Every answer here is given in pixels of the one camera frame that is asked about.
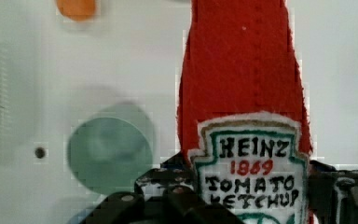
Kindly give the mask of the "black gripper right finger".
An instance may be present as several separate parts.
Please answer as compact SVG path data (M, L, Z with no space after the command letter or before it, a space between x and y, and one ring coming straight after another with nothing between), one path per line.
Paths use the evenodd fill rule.
M358 224L358 170L310 162L310 210L319 224Z

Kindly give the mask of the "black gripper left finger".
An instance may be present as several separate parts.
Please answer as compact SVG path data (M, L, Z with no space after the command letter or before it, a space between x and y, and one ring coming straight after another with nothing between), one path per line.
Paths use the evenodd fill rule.
M220 203L195 191L195 174L177 153L139 176L134 191L109 195L79 224L243 224Z

